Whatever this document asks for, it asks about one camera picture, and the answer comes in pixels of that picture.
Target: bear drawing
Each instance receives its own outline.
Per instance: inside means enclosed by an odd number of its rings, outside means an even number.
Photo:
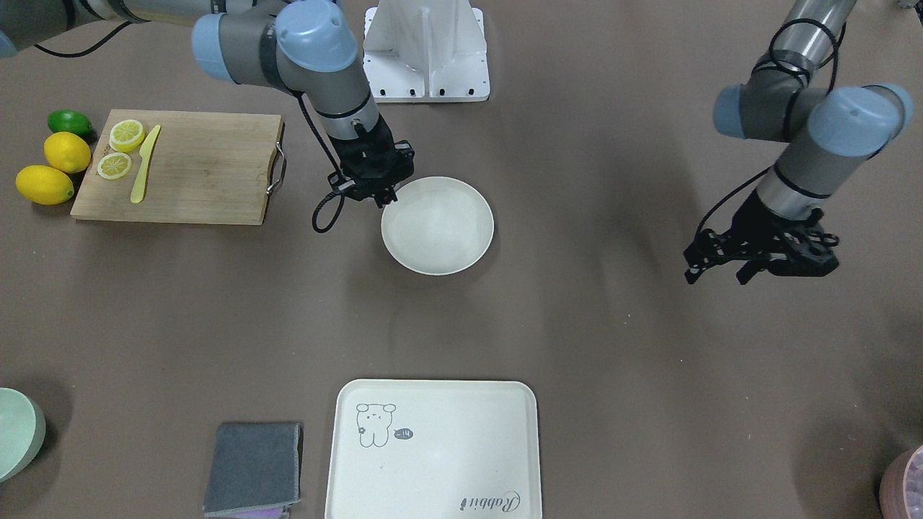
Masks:
[[[355,407],[358,411],[356,424],[359,426],[359,443],[363,447],[384,447],[388,443],[391,413],[397,409],[394,404],[359,404]]]

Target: robotic arm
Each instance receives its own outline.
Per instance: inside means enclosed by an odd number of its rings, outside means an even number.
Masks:
[[[749,82],[727,87],[718,96],[713,116],[720,133],[790,144],[775,164],[751,179],[762,177],[730,229],[723,234],[703,230],[702,220],[684,252],[690,284],[706,270],[733,260],[745,261],[737,272],[741,284],[762,271],[823,276],[839,265],[832,252],[839,239],[820,226],[820,206],[897,137],[913,115],[909,94],[897,85],[809,88],[832,48],[835,77],[839,42],[833,32],[842,38],[855,4],[798,0]]]
[[[332,194],[397,199],[414,150],[394,142],[378,112],[358,44],[330,0],[29,0],[0,5],[0,57],[95,20],[193,26],[192,48],[209,75],[306,94],[340,158]]]

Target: brown table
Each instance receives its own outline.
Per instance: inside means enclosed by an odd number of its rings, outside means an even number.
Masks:
[[[370,5],[346,3],[354,29]],[[371,202],[315,234],[329,165],[297,105],[207,77],[187,28],[0,62],[0,380],[52,427],[0,515],[200,517],[220,423],[300,420],[293,518],[321,517],[335,396],[370,377],[529,384],[546,517],[875,516],[885,466],[923,442],[920,117],[827,204],[832,275],[740,287],[725,266],[690,287],[696,223],[784,147],[722,137],[711,112],[789,3],[475,6],[490,100],[382,107],[420,176],[472,184],[497,218],[444,278],[388,255]],[[860,2],[839,84],[923,103],[921,45],[911,11]],[[288,178],[260,227],[76,222],[13,186],[63,107],[100,126],[112,108],[281,114]]]

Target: yellow knife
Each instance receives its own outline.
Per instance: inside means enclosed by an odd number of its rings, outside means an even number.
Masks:
[[[154,142],[161,133],[161,126],[150,130],[150,133],[144,142],[141,143],[141,149],[138,152],[141,155],[141,167],[138,169],[138,176],[135,177],[135,185],[131,187],[131,203],[137,204],[144,200],[144,191],[148,186],[148,166],[150,165],[150,154],[154,151]]]

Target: cutting board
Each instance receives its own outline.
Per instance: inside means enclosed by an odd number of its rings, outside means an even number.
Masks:
[[[141,165],[138,150],[129,153],[132,168],[122,178],[96,173],[99,160],[113,152],[109,131],[126,119],[137,119],[146,131],[161,125],[147,193],[138,204],[128,199]],[[281,115],[112,110],[70,214],[78,220],[260,225],[281,138]]]

